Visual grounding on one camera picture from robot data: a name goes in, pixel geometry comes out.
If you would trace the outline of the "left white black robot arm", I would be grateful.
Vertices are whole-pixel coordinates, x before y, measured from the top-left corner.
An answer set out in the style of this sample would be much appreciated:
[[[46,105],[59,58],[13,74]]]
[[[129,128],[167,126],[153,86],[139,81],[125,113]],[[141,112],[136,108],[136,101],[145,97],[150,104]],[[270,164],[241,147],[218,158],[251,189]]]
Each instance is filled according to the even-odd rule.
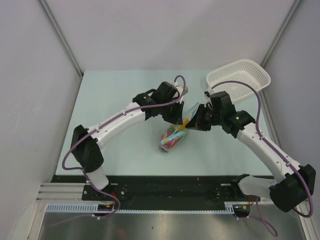
[[[123,131],[153,117],[161,116],[168,123],[181,124],[186,92],[185,84],[164,81],[156,89],[139,93],[122,111],[105,121],[87,128],[79,125],[73,130],[71,153],[94,185],[93,194],[98,199],[105,200],[111,193],[102,167],[102,149]]]

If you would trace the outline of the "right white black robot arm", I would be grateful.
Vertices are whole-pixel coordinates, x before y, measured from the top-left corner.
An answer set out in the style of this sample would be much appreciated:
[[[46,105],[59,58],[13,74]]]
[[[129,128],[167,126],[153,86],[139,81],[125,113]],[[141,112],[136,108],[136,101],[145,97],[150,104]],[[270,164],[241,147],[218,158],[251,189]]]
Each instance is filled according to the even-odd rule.
[[[212,126],[222,127],[227,134],[246,145],[273,176],[273,180],[249,174],[239,176],[230,188],[235,200],[242,201],[248,195],[267,198],[287,213],[312,196],[316,170],[310,164],[300,164],[263,136],[256,127],[256,120],[245,110],[236,111],[225,91],[209,98],[210,102],[200,104],[185,127],[198,131],[210,131]]]

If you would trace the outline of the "clear zip top bag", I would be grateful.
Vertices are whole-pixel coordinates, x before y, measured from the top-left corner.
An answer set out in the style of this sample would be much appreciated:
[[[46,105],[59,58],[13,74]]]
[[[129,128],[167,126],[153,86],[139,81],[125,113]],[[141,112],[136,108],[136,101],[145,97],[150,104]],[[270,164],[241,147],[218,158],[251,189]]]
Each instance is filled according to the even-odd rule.
[[[194,117],[198,110],[198,107],[199,102],[194,104],[188,110],[183,111],[182,124],[172,124],[163,132],[158,145],[159,149],[162,152],[168,153],[169,151],[173,150],[187,135],[189,130],[186,128],[186,125]]]

